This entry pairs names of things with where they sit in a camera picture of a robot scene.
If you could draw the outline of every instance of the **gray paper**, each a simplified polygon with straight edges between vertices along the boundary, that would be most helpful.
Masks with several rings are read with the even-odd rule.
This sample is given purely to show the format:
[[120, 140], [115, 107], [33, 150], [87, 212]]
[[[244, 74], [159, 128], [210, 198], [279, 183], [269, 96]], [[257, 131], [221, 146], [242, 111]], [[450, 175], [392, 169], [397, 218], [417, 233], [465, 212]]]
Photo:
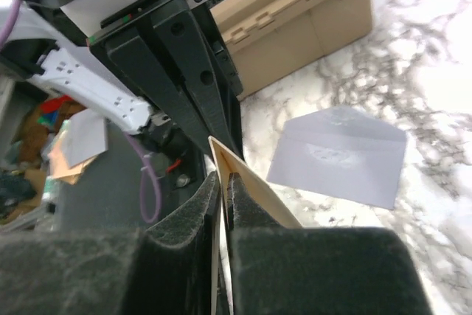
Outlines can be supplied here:
[[69, 167], [107, 150], [105, 119], [88, 109], [72, 116], [60, 149]]
[[267, 181], [393, 209], [404, 131], [337, 106], [286, 122]]

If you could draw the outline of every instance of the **plastic box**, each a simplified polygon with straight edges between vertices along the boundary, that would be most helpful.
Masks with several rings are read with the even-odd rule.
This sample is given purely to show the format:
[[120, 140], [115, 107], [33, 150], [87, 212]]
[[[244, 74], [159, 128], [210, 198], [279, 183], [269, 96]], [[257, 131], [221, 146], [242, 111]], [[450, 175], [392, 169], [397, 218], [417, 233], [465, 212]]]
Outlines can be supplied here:
[[212, 13], [243, 81], [240, 98], [372, 29], [370, 0], [215, 0]]

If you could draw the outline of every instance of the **white marble surface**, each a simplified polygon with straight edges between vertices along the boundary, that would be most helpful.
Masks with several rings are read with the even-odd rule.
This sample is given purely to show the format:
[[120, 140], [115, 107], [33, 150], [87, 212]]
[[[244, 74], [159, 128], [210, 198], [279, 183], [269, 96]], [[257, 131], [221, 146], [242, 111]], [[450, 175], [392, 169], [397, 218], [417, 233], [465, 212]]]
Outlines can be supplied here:
[[437, 315], [472, 314], [472, 0], [372, 0], [375, 29], [242, 102], [246, 161], [267, 176], [286, 120], [339, 103], [409, 136], [395, 210], [272, 185], [305, 226], [385, 226]]

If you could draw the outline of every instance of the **cable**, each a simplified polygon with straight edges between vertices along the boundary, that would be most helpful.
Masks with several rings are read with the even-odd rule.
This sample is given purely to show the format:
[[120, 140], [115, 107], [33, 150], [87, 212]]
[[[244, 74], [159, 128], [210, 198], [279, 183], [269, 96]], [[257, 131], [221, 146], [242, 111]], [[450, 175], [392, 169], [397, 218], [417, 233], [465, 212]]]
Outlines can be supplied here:
[[12, 34], [13, 29], [15, 28], [15, 24], [18, 20], [18, 15], [20, 13], [21, 3], [21, 0], [13, 0], [10, 6], [10, 13], [8, 14], [7, 22], [5, 22], [5, 25], [3, 26], [0, 32], [0, 50], [3, 49], [4, 45], [8, 41], [8, 38]]
[[[139, 185], [139, 209], [141, 211], [142, 220], [148, 224], [154, 223], [157, 221], [159, 216], [159, 212], [161, 211], [162, 207], [162, 191], [161, 186], [159, 183], [159, 177], [156, 176], [152, 165], [149, 162], [149, 158], [146, 157], [146, 153], [141, 149], [139, 143], [137, 143], [134, 138], [132, 138], [129, 134], [124, 133], [126, 139], [129, 141], [131, 147], [136, 151], [139, 158], [142, 161], [142, 174], [141, 174], [141, 183]], [[148, 216], [148, 212], [146, 211], [146, 204], [145, 204], [145, 172], [149, 176], [154, 189], [154, 194], [156, 195], [156, 209], [154, 210], [154, 215], [152, 217]]]

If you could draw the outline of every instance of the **marble pattern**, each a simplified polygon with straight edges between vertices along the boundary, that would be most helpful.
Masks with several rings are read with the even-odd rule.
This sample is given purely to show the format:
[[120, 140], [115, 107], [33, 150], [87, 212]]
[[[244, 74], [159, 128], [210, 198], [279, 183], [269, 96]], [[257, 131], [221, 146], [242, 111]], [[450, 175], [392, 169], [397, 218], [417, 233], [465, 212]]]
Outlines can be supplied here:
[[342, 103], [407, 132], [393, 211], [272, 187], [305, 226], [394, 229], [440, 315], [472, 314], [471, 1], [372, 0], [370, 35], [242, 102], [246, 161], [263, 178], [293, 117]]

